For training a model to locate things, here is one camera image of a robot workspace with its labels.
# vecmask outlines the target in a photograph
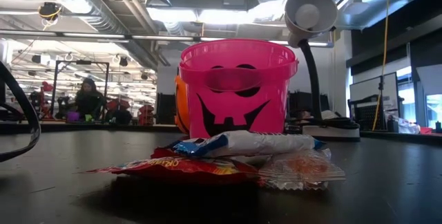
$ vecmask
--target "table surface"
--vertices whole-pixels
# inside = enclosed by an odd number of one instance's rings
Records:
[[[347,174],[325,191],[254,185],[161,185],[79,174],[148,158],[177,133],[43,133],[30,152],[0,163],[1,223],[442,223],[442,148],[363,138],[329,142]],[[0,150],[29,141],[0,136]]]

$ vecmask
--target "person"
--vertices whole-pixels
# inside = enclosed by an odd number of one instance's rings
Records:
[[[91,115],[97,119],[99,117],[101,106],[105,105],[106,99],[97,91],[95,82],[90,79],[84,79],[81,84],[81,89],[75,96],[75,106],[77,112],[80,113],[80,118],[85,118],[86,115]]]

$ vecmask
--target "ceiling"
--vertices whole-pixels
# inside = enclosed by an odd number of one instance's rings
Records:
[[[118,22],[120,22],[130,34],[139,35],[170,35],[170,30],[166,28],[162,21],[171,17],[183,17],[185,13],[183,10],[190,10],[201,20],[204,10],[207,8],[190,8],[183,6],[173,6],[172,9],[178,10],[176,12],[169,12],[167,15],[155,16],[151,10],[146,10],[145,4],[148,8],[154,10],[163,10],[164,6],[155,5],[155,0],[99,0],[100,8],[109,9],[111,14],[115,15]],[[97,32],[90,24],[86,23],[84,16],[76,15],[78,12],[70,12],[68,7],[64,7],[57,22],[53,25],[48,25],[47,21],[37,14],[37,9],[45,2],[57,2],[61,5],[66,3],[66,0],[0,0],[0,29],[11,30],[33,30],[33,31],[60,31],[60,32]],[[209,6],[215,7],[211,0],[181,0],[181,2],[188,5],[199,6],[209,2]],[[205,24],[196,24],[189,21],[178,22],[184,30],[185,35],[217,38],[254,38],[254,39],[272,39],[272,40],[287,40],[289,32],[282,22],[284,0],[277,0],[273,3],[261,3],[257,0],[244,0],[244,7],[246,10],[256,6],[252,10],[243,11],[249,16],[253,13],[253,21],[244,21],[238,24],[238,17],[225,17],[221,12],[215,12],[218,17],[217,21],[206,21]],[[143,6],[147,17],[146,20],[140,21],[140,17],[134,14],[134,9],[138,6]],[[84,42],[84,41],[48,41],[41,39],[15,39],[9,40],[13,49],[12,54],[12,72],[13,75],[21,80],[21,85],[27,90],[34,90],[36,86],[41,84],[42,80],[53,80],[55,68],[55,60],[70,59],[73,61],[88,60],[94,62],[108,62],[110,64],[110,77],[108,91],[111,95],[125,95],[136,102],[155,102],[156,91],[156,68],[157,66],[169,66],[170,64],[177,64],[180,60],[180,51],[186,48],[190,43],[172,43],[168,41],[140,41],[138,44],[147,50],[149,54],[153,54],[153,65],[146,68],[147,65],[143,62],[146,57],[139,57],[128,52],[126,46],[110,43],[106,40],[100,42]],[[52,62],[47,64],[36,64],[32,62],[33,55],[43,55],[51,58]],[[128,66],[122,67],[119,65],[119,57],[128,57]],[[73,94],[78,90],[78,83],[81,81],[80,72],[88,71],[89,76],[96,82],[105,79],[104,73],[98,73],[104,67],[98,68],[86,67],[83,65],[72,63],[65,67],[65,71],[59,74],[57,83],[59,91],[57,93]],[[29,75],[28,72],[35,69],[36,75]],[[141,79],[141,74],[147,72],[149,77],[147,80]]]

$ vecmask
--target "black cable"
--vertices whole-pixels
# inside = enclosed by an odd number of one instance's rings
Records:
[[[314,118],[316,118],[317,120],[322,120],[323,117],[320,110],[319,79],[318,71],[316,70],[315,60],[313,58],[313,54],[311,53],[310,45],[307,39],[301,40],[298,45],[301,48],[302,53],[304,53],[305,62],[307,63],[307,68],[310,75],[312,105],[311,112],[313,113]]]
[[[36,143],[38,142],[41,134],[41,127],[39,123],[39,119],[37,117],[37,113],[35,113],[34,108],[28,101],[28,98],[26,97],[26,94],[23,92],[23,90],[20,88],[19,83],[14,79],[14,77],[11,75],[9,70],[5,67],[3,63],[0,62],[0,77],[1,79],[8,85],[9,89],[14,94],[15,98],[17,99],[18,103],[20,104],[21,108],[23,109],[23,113],[28,119],[28,123],[31,127],[30,133],[30,142],[27,147],[15,150],[15,151],[8,151],[4,153],[0,153],[0,162],[4,162],[6,160],[9,160],[11,158],[15,158],[16,156],[19,156],[29,150],[31,150]]]

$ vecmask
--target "white device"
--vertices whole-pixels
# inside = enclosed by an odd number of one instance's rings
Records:
[[[337,17],[338,8],[333,0],[287,0],[285,24],[291,32],[289,45],[299,48],[300,40],[330,31]]]

